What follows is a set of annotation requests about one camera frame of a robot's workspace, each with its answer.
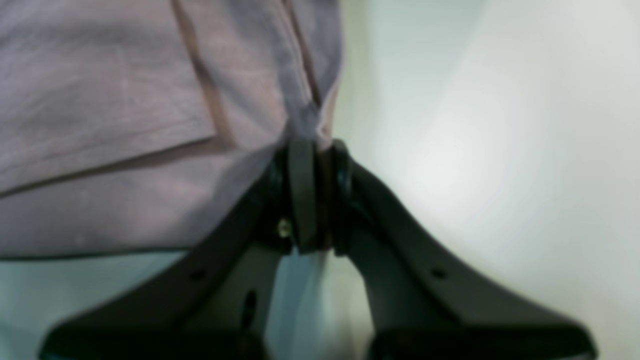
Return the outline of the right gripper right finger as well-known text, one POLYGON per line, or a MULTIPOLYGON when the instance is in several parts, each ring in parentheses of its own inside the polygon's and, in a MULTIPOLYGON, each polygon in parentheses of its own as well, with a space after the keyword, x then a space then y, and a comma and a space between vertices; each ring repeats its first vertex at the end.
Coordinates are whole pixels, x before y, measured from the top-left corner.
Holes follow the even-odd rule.
POLYGON ((365 283, 368 360, 595 360, 580 322, 499 285, 440 244, 335 140, 333 245, 365 283))

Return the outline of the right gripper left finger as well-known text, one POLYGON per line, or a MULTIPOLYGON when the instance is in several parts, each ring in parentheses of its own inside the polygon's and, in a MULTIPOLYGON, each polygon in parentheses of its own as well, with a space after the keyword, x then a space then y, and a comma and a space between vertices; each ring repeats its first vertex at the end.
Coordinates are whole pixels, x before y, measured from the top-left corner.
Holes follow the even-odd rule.
POLYGON ((281 259, 317 246, 314 145, 292 140, 210 235, 124 295, 55 326, 41 360, 268 360, 281 259))

